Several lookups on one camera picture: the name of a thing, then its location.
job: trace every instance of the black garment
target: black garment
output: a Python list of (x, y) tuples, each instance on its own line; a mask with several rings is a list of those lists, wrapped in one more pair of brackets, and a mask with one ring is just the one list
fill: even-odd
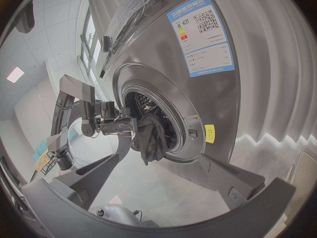
[(130, 147), (141, 152), (141, 158), (145, 165), (153, 160), (161, 160), (167, 151), (167, 141), (164, 128), (159, 118), (153, 114), (147, 114), (141, 120), (152, 121), (152, 124), (138, 129)]

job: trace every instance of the plastic wrap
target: plastic wrap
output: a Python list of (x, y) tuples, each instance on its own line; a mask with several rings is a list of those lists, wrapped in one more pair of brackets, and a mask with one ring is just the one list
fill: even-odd
[(125, 38), (129, 30), (141, 18), (145, 8), (153, 6), (158, 0), (124, 0), (114, 14), (106, 35), (111, 38), (110, 51), (102, 53), (103, 70), (108, 70), (108, 64)]

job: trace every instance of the yellow sign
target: yellow sign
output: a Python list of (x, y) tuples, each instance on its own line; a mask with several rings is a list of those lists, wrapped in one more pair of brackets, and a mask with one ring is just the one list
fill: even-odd
[(206, 129), (206, 142), (213, 144), (215, 141), (215, 126), (213, 124), (205, 125), (205, 129)]

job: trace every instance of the energy label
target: energy label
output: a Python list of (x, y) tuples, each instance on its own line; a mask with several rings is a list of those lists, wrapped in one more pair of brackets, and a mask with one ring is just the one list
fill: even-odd
[(190, 77), (235, 69), (227, 33), (211, 0), (190, 0), (167, 16)]

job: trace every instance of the wall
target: wall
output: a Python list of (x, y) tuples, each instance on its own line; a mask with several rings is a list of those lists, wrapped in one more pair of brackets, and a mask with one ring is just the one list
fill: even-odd
[(6, 152), (24, 180), (29, 182), (34, 173), (32, 149), (17, 119), (0, 121), (0, 137)]
[(51, 134), (56, 96), (46, 77), (29, 90), (15, 105), (18, 121), (31, 147), (36, 149)]
[(48, 75), (52, 84), (52, 88), (54, 90), (56, 97), (58, 96), (58, 93), (59, 93), (59, 80), (61, 79), (62, 76), (64, 76), (64, 74), (67, 74), (73, 78), (79, 79), (82, 82), (86, 82), (84, 80), (84, 77), (81, 73), (80, 67), (77, 62), (72, 63), (63, 69), (55, 71), (52, 68), (50, 62), (47, 60), (46, 68), (47, 68), (47, 72), (48, 72)]

